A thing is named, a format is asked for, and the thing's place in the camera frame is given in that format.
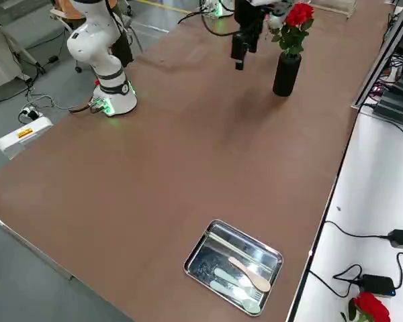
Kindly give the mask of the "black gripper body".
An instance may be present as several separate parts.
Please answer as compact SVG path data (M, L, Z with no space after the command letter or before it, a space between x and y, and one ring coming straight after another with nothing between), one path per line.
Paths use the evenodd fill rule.
M234 34L259 36L263 29L266 6L263 1L236 0L234 20L238 24L238 30Z

